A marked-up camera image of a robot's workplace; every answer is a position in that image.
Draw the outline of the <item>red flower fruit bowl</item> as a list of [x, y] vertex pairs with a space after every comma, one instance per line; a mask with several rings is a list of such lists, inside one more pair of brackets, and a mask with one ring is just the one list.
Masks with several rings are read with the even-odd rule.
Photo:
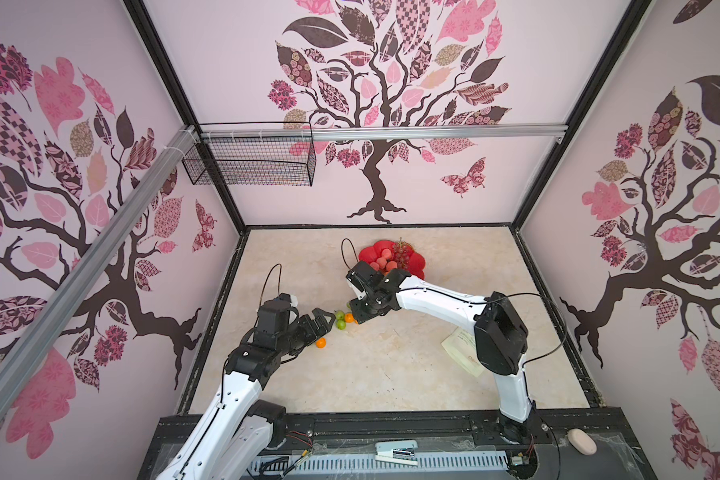
[[[389, 248], [392, 251], [392, 247], [395, 242], [397, 242], [397, 241], [379, 240], [379, 241], [375, 242], [373, 245], [362, 249], [358, 255], [358, 259], [360, 261], [368, 263], [369, 265], [371, 262], [377, 263], [377, 260], [379, 258], [383, 258], [381, 256], [382, 250]], [[404, 270], [404, 271], [424, 280], [425, 279], [425, 273], [424, 273], [425, 267], [426, 267], [425, 258], [420, 253], [418, 253], [413, 247], [413, 252], [410, 257], [409, 267], [407, 270]], [[382, 274], [387, 274], [387, 273], [391, 272], [392, 270], [387, 271], [386, 269], [380, 268], [378, 271], [381, 272]]]

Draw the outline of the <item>purple fake grape bunch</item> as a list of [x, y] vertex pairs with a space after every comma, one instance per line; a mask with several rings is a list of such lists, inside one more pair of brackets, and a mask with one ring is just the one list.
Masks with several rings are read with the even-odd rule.
[[412, 252], [413, 247], [409, 243], [403, 240], [394, 243], [392, 247], [393, 260], [399, 269], [408, 269]]

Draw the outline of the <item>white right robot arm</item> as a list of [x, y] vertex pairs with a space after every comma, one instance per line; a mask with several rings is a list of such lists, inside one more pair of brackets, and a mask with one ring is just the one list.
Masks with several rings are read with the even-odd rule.
[[498, 391], [496, 431], [508, 443], [531, 440], [529, 418], [533, 403], [524, 370], [528, 329], [506, 295], [463, 294], [430, 284], [402, 269], [383, 274], [363, 261], [348, 271], [346, 279], [356, 294], [349, 305], [358, 323], [391, 311], [410, 310], [472, 333], [477, 360], [493, 374]]

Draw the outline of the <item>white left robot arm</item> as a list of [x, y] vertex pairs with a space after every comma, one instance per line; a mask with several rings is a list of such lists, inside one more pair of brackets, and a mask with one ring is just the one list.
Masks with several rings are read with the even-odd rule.
[[227, 356], [218, 389], [188, 439], [159, 479], [239, 479], [254, 459], [285, 441], [286, 408], [261, 398], [283, 363], [331, 331], [336, 316], [300, 314], [295, 297], [263, 302], [253, 327]]

